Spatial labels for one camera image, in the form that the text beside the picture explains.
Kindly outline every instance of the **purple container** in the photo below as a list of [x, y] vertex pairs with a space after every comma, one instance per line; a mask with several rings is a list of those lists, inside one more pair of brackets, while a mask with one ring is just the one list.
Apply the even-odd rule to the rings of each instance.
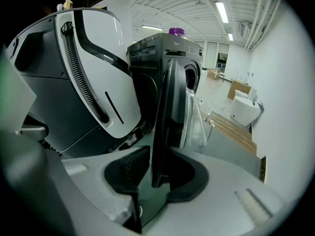
[[182, 28], [170, 28], [168, 34], [172, 34], [179, 37], [185, 36], [185, 31]]

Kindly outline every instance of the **toilet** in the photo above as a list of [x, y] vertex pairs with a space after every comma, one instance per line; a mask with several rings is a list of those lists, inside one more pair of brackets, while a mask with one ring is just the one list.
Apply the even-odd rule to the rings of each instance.
[[235, 97], [238, 96], [238, 97], [242, 97], [242, 98], [245, 98], [245, 99], [248, 99], [248, 100], [255, 101], [256, 98], [257, 98], [257, 94], [256, 93], [257, 93], [257, 90], [254, 89], [254, 88], [251, 88], [251, 90], [250, 90], [250, 92], [248, 94], [236, 89], [235, 90]]
[[251, 124], [260, 114], [258, 103], [235, 96], [232, 102], [231, 117], [243, 126]]

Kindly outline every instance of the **fluorescent light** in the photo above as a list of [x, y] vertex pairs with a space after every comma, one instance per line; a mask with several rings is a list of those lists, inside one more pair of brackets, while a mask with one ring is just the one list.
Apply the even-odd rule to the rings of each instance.
[[161, 28], [152, 27], [152, 26], [142, 26], [142, 28], [152, 29], [152, 30], [163, 30]]
[[231, 33], [228, 33], [228, 38], [233, 41], [233, 35]]
[[218, 11], [220, 13], [220, 16], [222, 18], [223, 23], [228, 23], [227, 15], [226, 15], [226, 11], [225, 11], [225, 7], [224, 7], [223, 2], [216, 2], [216, 6], [218, 8]]

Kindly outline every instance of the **white ceiling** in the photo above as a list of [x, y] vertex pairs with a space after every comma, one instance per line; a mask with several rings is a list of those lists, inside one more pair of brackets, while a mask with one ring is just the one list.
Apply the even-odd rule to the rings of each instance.
[[[180, 27], [185, 35], [193, 41], [214, 40], [229, 42], [228, 33], [233, 34], [234, 43], [245, 45], [249, 42], [240, 36], [242, 22], [252, 23], [257, 12], [257, 23], [263, 17], [261, 28], [265, 28], [270, 21], [277, 0], [271, 0], [267, 8], [267, 0], [262, 0], [256, 11], [257, 0], [220, 0], [223, 1], [228, 24], [222, 22], [215, 1], [218, 0], [131, 0], [132, 1], [132, 33], [133, 40], [138, 41], [157, 30], [141, 28], [142, 25], [163, 28], [168, 32], [171, 27]], [[255, 45], [261, 34], [258, 34], [251, 47]]]

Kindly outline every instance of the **black washing machine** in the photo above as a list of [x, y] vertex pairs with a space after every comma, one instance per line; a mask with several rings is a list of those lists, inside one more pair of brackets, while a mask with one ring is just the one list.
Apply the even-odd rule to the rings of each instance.
[[202, 68], [202, 47], [198, 44], [158, 33], [129, 46], [128, 53], [141, 114], [149, 122], [155, 123], [163, 78], [171, 60], [185, 70], [186, 85], [196, 92]]

